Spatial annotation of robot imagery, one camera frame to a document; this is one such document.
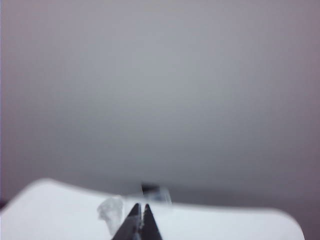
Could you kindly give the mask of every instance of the white surface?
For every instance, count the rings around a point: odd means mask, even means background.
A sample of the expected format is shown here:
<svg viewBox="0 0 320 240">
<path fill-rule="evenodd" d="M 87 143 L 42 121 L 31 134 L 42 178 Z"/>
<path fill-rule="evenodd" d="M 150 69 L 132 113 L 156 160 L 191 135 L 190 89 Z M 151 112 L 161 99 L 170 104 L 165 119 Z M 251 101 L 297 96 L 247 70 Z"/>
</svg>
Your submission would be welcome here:
<svg viewBox="0 0 320 240">
<path fill-rule="evenodd" d="M 1 240 L 108 240 L 97 213 L 108 196 L 38 180 L 1 212 Z M 155 218 L 164 240 L 304 240 L 296 221 L 275 209 L 173 204 Z"/>
</svg>

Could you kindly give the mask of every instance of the gray wall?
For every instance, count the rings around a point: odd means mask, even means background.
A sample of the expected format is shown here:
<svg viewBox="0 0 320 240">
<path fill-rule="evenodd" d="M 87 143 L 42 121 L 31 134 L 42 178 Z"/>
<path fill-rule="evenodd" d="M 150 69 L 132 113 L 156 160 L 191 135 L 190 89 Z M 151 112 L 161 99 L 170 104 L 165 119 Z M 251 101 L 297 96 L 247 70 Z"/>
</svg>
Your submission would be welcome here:
<svg viewBox="0 0 320 240">
<path fill-rule="evenodd" d="M 2 198 L 41 177 L 145 181 L 320 213 L 319 13 L 317 0 L 3 0 Z"/>
</svg>

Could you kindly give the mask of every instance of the tweezer tip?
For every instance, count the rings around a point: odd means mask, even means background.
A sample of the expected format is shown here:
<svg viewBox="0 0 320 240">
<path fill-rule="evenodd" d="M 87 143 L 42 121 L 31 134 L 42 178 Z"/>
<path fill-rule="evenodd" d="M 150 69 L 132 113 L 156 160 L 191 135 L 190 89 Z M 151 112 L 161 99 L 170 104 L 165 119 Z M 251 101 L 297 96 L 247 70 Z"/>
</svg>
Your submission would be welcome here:
<svg viewBox="0 0 320 240">
<path fill-rule="evenodd" d="M 128 214 L 128 217 L 141 215 L 140 203 L 136 203 Z"/>
</svg>

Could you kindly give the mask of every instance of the black tweezers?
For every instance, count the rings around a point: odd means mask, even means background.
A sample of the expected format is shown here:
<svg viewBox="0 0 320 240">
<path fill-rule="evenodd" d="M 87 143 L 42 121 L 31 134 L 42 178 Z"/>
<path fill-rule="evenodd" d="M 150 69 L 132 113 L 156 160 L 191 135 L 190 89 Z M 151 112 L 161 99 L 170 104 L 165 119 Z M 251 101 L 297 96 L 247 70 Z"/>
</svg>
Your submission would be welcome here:
<svg viewBox="0 0 320 240">
<path fill-rule="evenodd" d="M 141 205 L 136 203 L 112 240 L 162 240 L 149 204 L 142 216 Z"/>
</svg>

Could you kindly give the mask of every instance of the clear plastic piece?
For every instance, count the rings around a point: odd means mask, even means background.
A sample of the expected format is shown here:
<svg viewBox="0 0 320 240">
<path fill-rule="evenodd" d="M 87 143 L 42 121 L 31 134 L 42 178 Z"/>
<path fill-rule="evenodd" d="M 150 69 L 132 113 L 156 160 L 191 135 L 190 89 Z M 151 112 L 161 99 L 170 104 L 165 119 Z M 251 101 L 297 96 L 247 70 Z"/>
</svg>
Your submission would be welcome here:
<svg viewBox="0 0 320 240">
<path fill-rule="evenodd" d="M 107 198 L 98 206 L 97 211 L 99 218 L 105 221 L 112 237 L 136 203 L 140 203 L 142 206 L 149 204 L 154 215 L 167 214 L 172 206 L 169 190 L 165 187 L 144 193 L 116 195 Z"/>
</svg>

